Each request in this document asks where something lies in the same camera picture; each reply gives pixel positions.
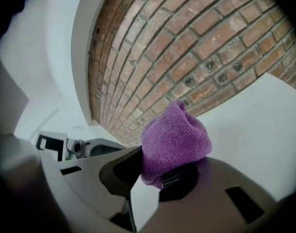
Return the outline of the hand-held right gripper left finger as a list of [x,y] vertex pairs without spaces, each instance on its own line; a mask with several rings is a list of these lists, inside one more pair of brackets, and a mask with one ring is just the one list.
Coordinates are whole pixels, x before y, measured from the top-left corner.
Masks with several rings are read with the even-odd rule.
[[41,152],[48,194],[60,219],[54,233],[135,233],[131,189],[142,169],[140,147],[56,162]]

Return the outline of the purple wiping cloth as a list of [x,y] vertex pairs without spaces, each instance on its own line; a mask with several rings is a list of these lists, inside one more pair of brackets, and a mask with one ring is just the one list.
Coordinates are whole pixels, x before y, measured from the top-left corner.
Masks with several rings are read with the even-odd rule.
[[141,132],[145,185],[162,189],[161,177],[185,164],[197,162],[212,151],[205,126],[190,115],[182,101],[167,105]]

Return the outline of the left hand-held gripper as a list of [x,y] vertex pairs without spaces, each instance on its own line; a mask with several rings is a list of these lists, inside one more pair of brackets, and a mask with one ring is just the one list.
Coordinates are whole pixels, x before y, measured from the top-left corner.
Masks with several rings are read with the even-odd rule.
[[49,152],[55,161],[67,161],[104,155],[124,149],[119,143],[106,139],[71,139],[66,133],[40,131],[35,140],[38,150]]

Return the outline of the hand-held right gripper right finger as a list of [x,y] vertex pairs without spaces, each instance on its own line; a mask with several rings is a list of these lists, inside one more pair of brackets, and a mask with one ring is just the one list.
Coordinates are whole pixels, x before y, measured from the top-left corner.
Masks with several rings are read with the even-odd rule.
[[258,233],[284,200],[231,165],[204,158],[174,171],[178,181],[159,193],[156,212],[140,233]]

